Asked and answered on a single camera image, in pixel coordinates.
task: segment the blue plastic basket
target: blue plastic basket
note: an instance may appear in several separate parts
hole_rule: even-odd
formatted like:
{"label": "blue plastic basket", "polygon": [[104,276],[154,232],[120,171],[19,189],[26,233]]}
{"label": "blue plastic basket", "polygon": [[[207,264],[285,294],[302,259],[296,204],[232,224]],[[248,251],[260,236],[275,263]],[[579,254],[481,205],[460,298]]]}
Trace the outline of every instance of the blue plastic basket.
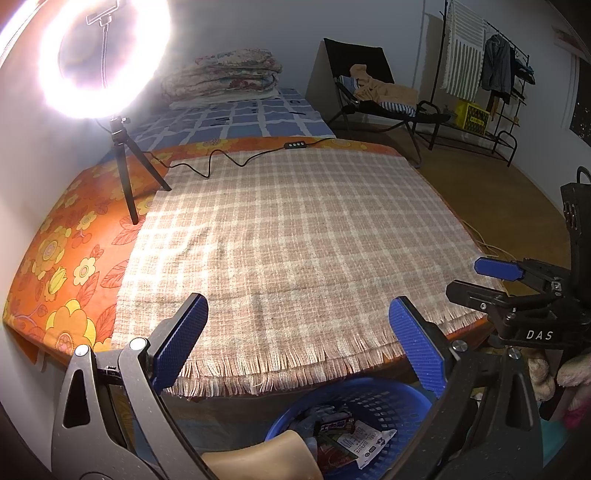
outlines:
{"label": "blue plastic basket", "polygon": [[354,378],[320,387],[295,402],[267,433],[271,440],[286,431],[295,418],[315,405],[347,404],[355,420],[374,429],[396,429],[396,435],[373,461],[360,470],[353,462],[325,474],[332,480],[378,480],[394,463],[431,408],[431,402],[409,385],[382,378]]}

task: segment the screw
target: screw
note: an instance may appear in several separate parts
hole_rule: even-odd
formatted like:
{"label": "screw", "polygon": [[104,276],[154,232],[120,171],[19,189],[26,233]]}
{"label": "screw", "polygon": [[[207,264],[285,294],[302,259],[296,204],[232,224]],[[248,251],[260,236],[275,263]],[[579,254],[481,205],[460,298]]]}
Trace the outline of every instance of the screw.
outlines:
{"label": "screw", "polygon": [[521,352],[517,348],[511,347],[507,350],[507,353],[513,360],[519,360],[521,358]]}
{"label": "screw", "polygon": [[465,352],[468,350],[468,344],[464,340],[454,340],[452,342],[452,348],[455,352]]}
{"label": "screw", "polygon": [[85,356],[89,350],[90,348],[88,345],[78,345],[76,350],[74,350],[74,354],[76,354],[76,356]]}
{"label": "screw", "polygon": [[146,345],[148,345],[148,341],[142,337],[134,338],[129,343],[129,347],[135,351],[143,350],[146,347]]}

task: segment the folding chair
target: folding chair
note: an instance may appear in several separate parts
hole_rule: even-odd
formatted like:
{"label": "folding chair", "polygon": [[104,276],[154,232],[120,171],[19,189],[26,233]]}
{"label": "folding chair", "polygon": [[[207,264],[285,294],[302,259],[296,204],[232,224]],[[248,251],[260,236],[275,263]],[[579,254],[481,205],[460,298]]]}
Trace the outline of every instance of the folding chair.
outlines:
{"label": "folding chair", "polygon": [[[370,100],[359,100],[355,98],[353,92],[340,81],[341,76],[351,76],[350,70],[353,65],[367,65],[367,73],[374,79],[381,80],[382,82],[386,83],[394,83],[392,71],[390,70],[390,66],[388,65],[388,60],[386,59],[383,49],[380,47],[365,47],[362,45],[341,43],[329,38],[324,39],[324,45],[326,46],[326,52],[329,56],[330,69],[335,80],[337,96],[339,98],[339,105],[341,108],[340,112],[328,122],[328,125],[330,126],[332,122],[342,116],[343,120],[345,121],[345,127],[349,132],[349,136],[353,138],[348,115],[353,115],[354,113],[365,113],[367,115],[375,115],[398,121],[398,123],[392,127],[383,130],[370,131],[375,133],[385,133],[398,128],[401,125],[404,125],[413,141],[415,149],[417,150],[418,162],[415,166],[419,168],[423,162],[423,157],[421,156],[421,150],[415,137],[417,124],[435,125],[431,143],[429,144],[429,150],[432,150],[434,141],[439,131],[439,126],[442,123],[447,122],[450,119],[450,115],[441,113],[436,105],[433,105],[431,102],[427,102],[426,100],[419,102],[416,113],[411,115],[408,112],[392,111],[386,109],[376,102]],[[432,107],[436,113],[427,113],[425,109],[426,105]]]}

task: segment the clothes rack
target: clothes rack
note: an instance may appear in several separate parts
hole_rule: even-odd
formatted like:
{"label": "clothes rack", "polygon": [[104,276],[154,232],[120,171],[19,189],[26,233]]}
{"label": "clothes rack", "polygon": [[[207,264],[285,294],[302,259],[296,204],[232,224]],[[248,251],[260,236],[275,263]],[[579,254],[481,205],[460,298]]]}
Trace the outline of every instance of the clothes rack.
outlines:
{"label": "clothes rack", "polygon": [[[431,91],[430,103],[433,103],[433,100],[435,98],[435,92],[437,91],[437,84],[439,82],[439,75],[441,73],[441,61],[443,59],[443,47],[445,45],[444,42],[445,42],[445,38],[446,38],[449,3],[450,3],[450,0],[445,0],[444,10],[443,10],[443,12],[441,12],[441,11],[439,12],[443,17],[443,31],[441,32],[441,43],[440,43],[440,47],[439,47],[439,59],[437,60],[437,70],[435,73],[435,79],[433,80],[433,89]],[[509,37],[507,37],[502,31],[500,31],[498,28],[496,28],[493,24],[491,24],[487,20],[484,20],[484,22],[486,23],[486,25],[489,28],[494,30],[497,35],[500,35],[503,39],[505,39],[507,42],[509,42],[511,47],[514,48],[516,52],[519,52],[519,54],[523,56],[526,66],[530,65],[530,56],[526,52],[524,52],[521,48],[519,48]],[[504,100],[503,100],[503,105],[501,107],[500,112],[496,112],[496,111],[491,112],[490,111],[490,107],[491,107],[491,104],[493,101],[493,93],[491,92],[491,97],[489,100],[489,105],[488,105],[487,110],[491,114],[491,121],[494,121],[494,117],[497,116],[494,133],[487,131],[486,134],[482,135],[482,134],[477,134],[474,132],[464,130],[463,128],[460,128],[453,123],[441,124],[442,126],[446,126],[446,127],[449,127],[449,128],[455,129],[455,130],[459,130],[461,132],[464,132],[469,135],[473,135],[473,136],[478,137],[480,139],[488,140],[488,141],[492,142],[492,144],[493,144],[492,148],[486,148],[481,145],[475,145],[469,141],[458,140],[457,138],[444,137],[444,136],[439,135],[438,131],[434,131],[430,138],[427,138],[421,132],[417,132],[417,135],[420,138],[422,138],[423,140],[429,142],[429,150],[433,149],[433,145],[445,145],[448,147],[459,148],[461,150],[474,151],[475,153],[480,153],[480,154],[484,154],[484,155],[487,155],[490,157],[500,158],[501,160],[506,161],[507,166],[510,167],[511,163],[513,162],[513,158],[515,157],[515,153],[517,151],[517,145],[518,145],[517,139],[513,135],[513,130],[516,126],[517,127],[519,126],[518,114],[519,114],[519,109],[521,108],[521,105],[527,105],[524,100],[525,80],[522,80],[522,79],[518,79],[518,80],[520,82],[521,88],[517,91],[519,92],[520,96],[511,95],[518,102],[517,109],[515,111],[515,115],[513,115],[512,117],[505,114],[505,107],[507,104],[505,103]],[[502,119],[508,121],[511,124],[511,126],[509,127],[509,130],[501,129],[501,120]],[[437,141],[438,139],[445,140],[445,142],[443,142],[443,143],[438,142]],[[462,146],[460,146],[460,144],[469,145],[470,148],[462,147]],[[499,150],[498,150],[499,145],[501,145],[503,147],[507,147],[511,150],[511,155],[509,156],[509,158],[507,158],[505,155],[503,155],[501,152],[499,152]]]}

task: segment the orange towel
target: orange towel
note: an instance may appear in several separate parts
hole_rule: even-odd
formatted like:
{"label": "orange towel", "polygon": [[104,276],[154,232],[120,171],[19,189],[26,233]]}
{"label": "orange towel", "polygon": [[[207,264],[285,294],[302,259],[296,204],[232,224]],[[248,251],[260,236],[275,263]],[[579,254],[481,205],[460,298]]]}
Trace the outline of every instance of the orange towel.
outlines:
{"label": "orange towel", "polygon": [[355,96],[359,100],[372,100],[376,103],[392,102],[417,106],[418,91],[403,85],[394,85],[376,80],[367,73],[366,65],[353,65],[351,76],[359,82]]}

